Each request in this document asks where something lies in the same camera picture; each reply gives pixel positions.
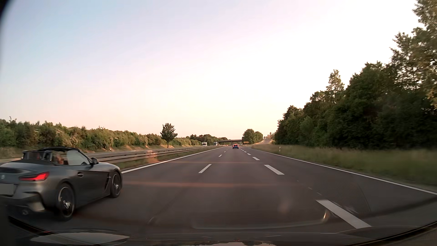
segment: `dashed white line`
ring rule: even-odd
[[[206,166],[205,168],[202,169],[202,171],[200,171],[199,173],[203,173],[209,166],[211,166],[212,164],[208,164],[208,166]]]
[[[365,227],[371,227],[371,225],[367,224],[366,222],[358,219],[357,217],[353,216],[351,213],[347,212],[346,210],[340,208],[339,206],[335,205],[329,200],[316,200],[318,203],[322,204],[324,207],[329,209],[331,212],[335,213],[338,217],[342,218],[344,221],[349,223],[351,226],[359,229],[359,228],[365,228]]]
[[[356,173],[356,172],[351,172],[351,171],[347,171],[347,170],[343,170],[343,169],[338,169],[338,168],[335,168],[335,167],[330,167],[330,166],[326,166],[326,165],[322,165],[322,164],[307,162],[307,161],[303,161],[303,160],[299,160],[299,159],[295,159],[295,158],[291,158],[291,157],[287,157],[287,156],[283,156],[283,155],[273,154],[273,153],[262,151],[262,150],[257,150],[257,151],[261,151],[261,152],[264,152],[264,153],[267,153],[267,154],[271,154],[271,155],[281,156],[281,157],[284,157],[284,158],[288,158],[288,159],[292,159],[292,160],[296,160],[296,161],[300,161],[300,162],[306,162],[306,163],[309,163],[309,164],[313,164],[313,165],[317,165],[317,166],[322,166],[322,167],[334,169],[334,170],[337,170],[337,171],[347,172],[347,173],[359,175],[359,176],[362,176],[362,177],[366,177],[366,178],[370,178],[370,179],[375,179],[375,180],[379,180],[379,181],[382,181],[382,182],[386,182],[386,183],[390,183],[390,184],[394,184],[394,185],[399,185],[399,186],[410,188],[410,189],[413,189],[413,190],[419,190],[419,191],[423,191],[423,192],[426,192],[426,193],[429,193],[429,194],[437,195],[437,193],[433,192],[433,191],[423,190],[423,189],[419,189],[419,188],[416,188],[416,187],[412,187],[412,186],[408,186],[408,185],[404,185],[404,184],[388,181],[388,180],[385,180],[385,179],[379,179],[379,178],[367,176],[367,175]]]
[[[278,174],[278,175],[284,175],[283,173],[281,173],[280,171],[278,171],[277,169],[275,169],[274,167],[270,166],[270,165],[264,165],[266,166],[268,169],[272,170],[274,173]]]

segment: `person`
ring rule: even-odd
[[[59,165],[63,165],[64,164],[64,158],[62,158],[62,156],[57,153],[56,156],[53,159],[54,162],[57,162]]]

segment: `solid white line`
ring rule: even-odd
[[[358,219],[357,217],[353,216],[351,213],[347,212],[346,210],[340,208],[339,206],[335,205],[329,200],[316,200],[318,203],[322,204],[324,207],[329,209],[331,212],[338,215],[338,217],[342,218],[344,221],[349,223],[351,226],[359,229],[359,228],[365,228],[365,227],[371,227],[366,222]]]
[[[273,154],[273,153],[262,151],[262,150],[257,150],[257,149],[254,149],[254,150],[261,151],[261,152],[268,153],[268,154],[272,154],[272,155],[277,155],[277,154]],[[317,165],[317,166],[321,166],[321,167],[326,167],[326,168],[330,168],[330,169],[334,169],[334,170],[338,170],[338,171],[342,171],[342,172],[347,172],[347,173],[359,175],[359,176],[362,176],[362,177],[366,177],[366,178],[370,178],[370,179],[375,179],[375,180],[383,181],[383,182],[386,182],[386,183],[390,183],[390,184],[394,184],[394,185],[399,185],[399,186],[402,186],[402,187],[410,188],[410,189],[413,189],[413,190],[419,190],[419,191],[423,191],[423,192],[426,192],[426,193],[429,193],[429,194],[437,195],[436,192],[432,192],[432,191],[429,191],[429,190],[423,190],[423,189],[419,189],[419,188],[416,188],[416,187],[412,187],[412,186],[408,186],[408,185],[403,185],[403,184],[400,184],[400,183],[395,183],[395,182],[391,182],[391,181],[384,180],[384,179],[378,179],[378,178],[375,178],[375,177],[370,177],[370,176],[367,176],[367,175],[364,175],[364,174],[360,174],[360,173],[356,173],[356,172],[346,171],[346,170],[343,170],[343,169],[338,169],[338,168],[334,168],[334,167],[330,167],[330,166],[326,166],[326,165],[321,165],[321,164],[307,162],[307,161],[303,161],[303,160],[299,160],[299,159],[294,159],[294,158],[283,156],[283,155],[277,155],[277,156],[285,157],[285,158],[296,160],[296,161],[300,161],[300,162],[306,162],[306,163],[309,163],[309,164],[313,164],[313,165]]]
[[[154,166],[154,165],[158,165],[158,164],[161,164],[161,163],[174,161],[174,160],[185,158],[185,157],[188,157],[188,156],[202,154],[202,153],[205,153],[205,152],[208,152],[208,151],[211,151],[211,150],[215,150],[215,149],[210,149],[210,150],[207,150],[207,151],[204,151],[204,152],[199,152],[199,153],[195,153],[195,154],[191,154],[191,155],[181,156],[181,157],[178,157],[178,158],[175,158],[175,159],[166,160],[166,161],[163,161],[163,162],[157,162],[157,163],[153,163],[153,164],[150,164],[150,165],[146,165],[146,166],[141,166],[141,167],[125,170],[125,171],[122,171],[121,173],[132,172],[132,171],[135,171],[135,170],[138,170],[138,169],[142,169],[142,168],[146,168],[146,167],[151,167],[151,166]]]
[[[278,175],[284,175],[283,173],[281,173],[280,171],[278,171],[277,169],[275,169],[274,167],[270,166],[270,165],[264,165],[266,166],[268,169],[272,170],[274,173],[278,174]]]
[[[208,166],[206,166],[205,168],[203,168],[202,171],[200,171],[199,173],[203,173],[203,171],[205,171],[209,166],[211,166],[211,164],[208,164]]]

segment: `side mirror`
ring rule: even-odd
[[[91,165],[95,165],[97,163],[99,163],[99,161],[96,158],[91,158]]]

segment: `tire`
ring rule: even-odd
[[[76,198],[71,186],[62,183],[56,193],[55,216],[60,221],[67,221],[73,217],[76,207]]]
[[[121,192],[121,176],[119,172],[114,172],[112,174],[111,181],[111,194],[109,194],[112,198],[117,198]]]

